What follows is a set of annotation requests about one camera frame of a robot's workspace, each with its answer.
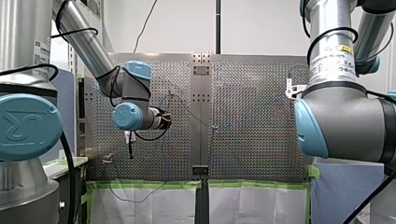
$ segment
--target blue joint cap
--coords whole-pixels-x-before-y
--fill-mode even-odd
[[[389,91],[388,95],[396,99],[396,90]]]
[[[125,68],[135,77],[151,80],[151,69],[148,63],[129,61],[125,63]]]
[[[32,94],[0,97],[0,160],[26,161],[52,149],[63,131],[61,114]]]
[[[143,114],[139,106],[123,102],[113,111],[113,122],[123,131],[136,131],[143,125]]]
[[[294,110],[300,150],[308,156],[329,158],[326,141],[306,101],[302,99],[296,100]]]
[[[379,69],[379,65],[381,64],[381,59],[379,59],[378,56],[375,57],[375,62],[372,66],[372,68],[370,69],[370,71],[368,72],[368,74],[372,74],[372,73],[376,73]]]

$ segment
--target white wall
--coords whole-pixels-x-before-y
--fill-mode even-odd
[[[133,52],[154,0],[104,0],[105,27],[115,52]],[[137,52],[191,53],[215,51],[215,0],[159,0]],[[222,1],[223,54],[305,55],[305,36],[298,0]],[[352,14],[359,28],[361,9]],[[381,68],[363,76],[370,90],[386,92],[389,50],[381,53]],[[396,78],[392,80],[396,88]]]

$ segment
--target vertical metal post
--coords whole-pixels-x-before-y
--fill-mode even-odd
[[[221,54],[221,0],[216,0],[216,54]]]
[[[209,223],[209,130],[211,105],[211,68],[209,54],[194,54],[191,82],[191,165],[194,179],[201,180],[195,195],[195,224]]]

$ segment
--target metal clamp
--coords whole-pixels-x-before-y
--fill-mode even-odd
[[[286,91],[285,94],[289,99],[296,99],[298,94],[302,93],[306,88],[306,85],[292,85],[292,79],[286,79]]]

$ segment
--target metal bracket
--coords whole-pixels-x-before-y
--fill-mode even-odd
[[[193,165],[192,166],[192,174],[193,175],[208,175],[209,168],[207,165]]]
[[[296,99],[298,94],[302,93],[306,88],[306,85],[292,85],[291,78],[286,79],[286,91],[285,94],[289,99]]]
[[[209,76],[209,66],[194,66],[196,76]]]

